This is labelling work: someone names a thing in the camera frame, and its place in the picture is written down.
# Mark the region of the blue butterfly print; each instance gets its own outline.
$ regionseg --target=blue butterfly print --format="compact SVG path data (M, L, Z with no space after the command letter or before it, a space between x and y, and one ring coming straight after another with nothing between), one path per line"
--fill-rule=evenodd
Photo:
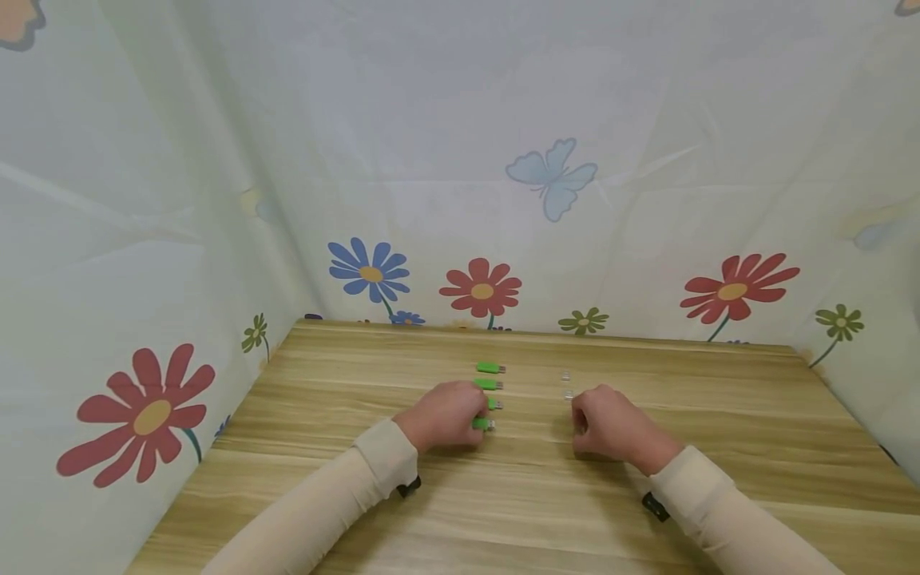
M537 186L543 198L543 214L550 222L558 222L562 214L571 210L578 199L578 192L594 180L597 164L583 164L573 170L566 162L578 142L575 138L556 140L553 149L546 152L546 159L539 152L519 155L514 163L505 167L505 173L514 181L528 186Z

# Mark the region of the blue daisy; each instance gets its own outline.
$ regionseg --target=blue daisy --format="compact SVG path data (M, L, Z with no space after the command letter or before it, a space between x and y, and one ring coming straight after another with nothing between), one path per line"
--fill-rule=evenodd
M393 324L399 324L400 326L420 326L425 323L425 320L419 316L419 314L413 314L411 312L396 312L390 316L390 321Z
M229 415L227 416L227 418L226 418L225 420L221 421L220 427L218 427L218 428L217 428L217 431L214 433L214 438L217 438L217 437L220 437L220 436L221 436L221 434L224 432L224 430L227 429L227 423L230 423L230 416L229 416Z
M374 248L374 258L368 259L364 243L357 237L351 239L351 250L354 255L342 244L329 242L329 251L338 258L332 260L329 274L339 280L353 280L342 287L345 293L357 295L370 286L371 301L375 304L384 298L397 301L396 292L408 293L405 284L393 281L408 276L408 270L399 267L406 263L406 256L390 255L390 245L381 242Z

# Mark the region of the right hand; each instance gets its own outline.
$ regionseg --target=right hand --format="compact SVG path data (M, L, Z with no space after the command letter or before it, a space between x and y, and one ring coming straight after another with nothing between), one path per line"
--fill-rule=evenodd
M609 385L598 385L574 399L572 423L576 452L626 461L646 476L667 466L684 446Z

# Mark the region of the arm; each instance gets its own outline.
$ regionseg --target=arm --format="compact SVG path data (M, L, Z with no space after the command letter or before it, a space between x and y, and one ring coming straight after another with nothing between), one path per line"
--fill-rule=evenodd
M842 575L807 541L735 488L623 394L600 385L572 400L575 451L627 461L651 478L668 513L728 575Z
M716 464L686 447L651 476L668 513L719 565L734 575L824 575L842 572L735 488Z
M436 386L407 411L384 420L256 517L202 575L293 575L311 571L365 512L408 485L419 454L436 445L482 442L470 422L488 412L472 382Z

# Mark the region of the white fabric backdrop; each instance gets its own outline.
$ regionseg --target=white fabric backdrop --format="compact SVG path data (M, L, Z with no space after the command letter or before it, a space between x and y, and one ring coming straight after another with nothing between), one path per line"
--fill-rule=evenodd
M683 300L706 299L688 282L786 254L785 279L763 286L786 292L749 291L751 314L715 340L791 344L814 362L840 339L815 369L920 478L917 8L207 0L183 14L238 95L316 313L387 321L389 306L397 321L484 328L489 315L442 288L462 292L447 272L485 258L521 284L500 289L519 304L493 327L573 328L573 310L596 307L605 335L708 339L720 322L687 317ZM542 168L568 138L561 166L581 179L561 181L585 185L559 216L571 196L557 172L531 173L556 182L545 211L542 182L508 166L536 152L523 161ZM353 252L353 237L404 254L395 281L410 291L349 294L362 266L331 264L328 245ZM828 335L815 314L838 304L850 323Z
M30 47L0 44L9 575L122 573L197 465L191 435L206 452L268 345L311 306L171 5L126 4L41 2ZM0 0L0 34L19 33L7 27L19 8ZM267 339L244 352L253 316ZM167 372L186 344L185 376ZM135 366L197 394L150 408L158 395L139 395ZM113 430L118 441L98 440Z
M918 8L0 0L0 571L121 572L304 314L795 345L919 478Z

